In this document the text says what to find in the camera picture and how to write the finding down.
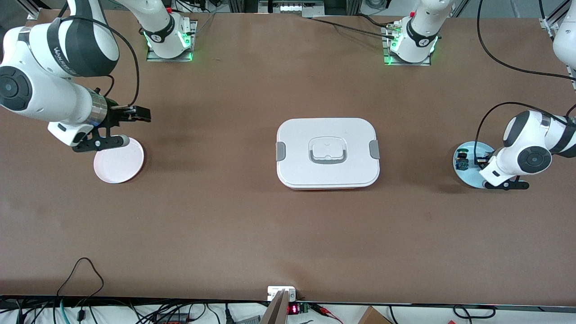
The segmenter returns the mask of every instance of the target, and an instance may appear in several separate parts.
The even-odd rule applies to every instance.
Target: round white disc
[[[144,164],[144,149],[140,143],[130,138],[128,145],[101,150],[94,157],[94,172],[98,178],[108,183],[122,183],[132,179]]]

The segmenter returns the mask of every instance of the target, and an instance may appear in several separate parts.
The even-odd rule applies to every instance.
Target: brown tabletop
[[[492,61],[475,20],[446,21],[432,66],[397,67],[383,64],[377,37],[278,14],[216,14],[193,62],[151,63],[136,19],[107,17],[138,52],[137,103],[153,122],[115,131],[143,143],[145,167],[106,184],[93,153],[73,153],[45,122],[1,109],[2,294],[54,294],[86,256],[106,280],[103,296],[263,299],[268,285],[289,284],[307,300],[576,306],[575,161],[555,157],[526,178],[527,191],[470,189],[453,175],[454,148],[473,140],[492,106],[563,114],[575,98],[566,80]],[[331,19],[377,31],[359,17]],[[482,28],[503,61],[566,73],[536,20]],[[110,97],[128,102],[134,66],[119,44]],[[521,110],[495,111],[480,139],[501,146]],[[285,187],[278,126],[338,116],[376,129],[379,179],[359,190]],[[83,264],[63,293],[97,286]]]

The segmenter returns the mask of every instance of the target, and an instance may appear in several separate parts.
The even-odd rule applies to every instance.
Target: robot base
[[[493,152],[494,149],[489,145],[478,142],[476,145],[476,157],[484,157],[487,153]],[[459,161],[457,160],[458,154],[461,152],[466,152],[468,154],[467,159],[468,161],[464,161],[463,164],[457,165]],[[479,189],[502,189],[502,190],[512,190],[512,189],[528,189],[530,186],[526,181],[518,180],[519,177],[516,177],[515,180],[507,180],[503,182],[501,185],[495,187],[480,175],[480,167],[474,163],[474,141],[466,142],[458,146],[456,151],[454,151],[454,156],[452,157],[452,167],[454,168],[454,172],[460,180],[462,180],[465,184]]]
[[[191,35],[185,38],[186,42],[190,42],[190,47],[186,48],[180,55],[174,58],[161,58],[156,55],[154,51],[148,46],[148,53],[146,54],[146,60],[148,62],[190,62],[194,57],[194,43],[196,42],[196,27],[198,26],[198,21],[190,20],[188,17],[183,17],[184,19],[184,31],[190,32]]]
[[[394,22],[394,25],[398,25],[398,24],[400,24],[400,21]],[[382,35],[393,35],[392,33],[390,33],[390,30],[386,27],[381,27],[380,32],[382,33]],[[386,65],[413,65],[413,66],[430,66],[431,65],[430,55],[434,51],[434,46],[432,47],[430,54],[428,54],[428,57],[425,60],[418,62],[418,63],[410,63],[410,62],[404,61],[396,53],[394,53],[390,50],[390,48],[392,46],[394,46],[393,43],[395,41],[396,40],[382,37],[382,48],[384,49],[384,63]]]

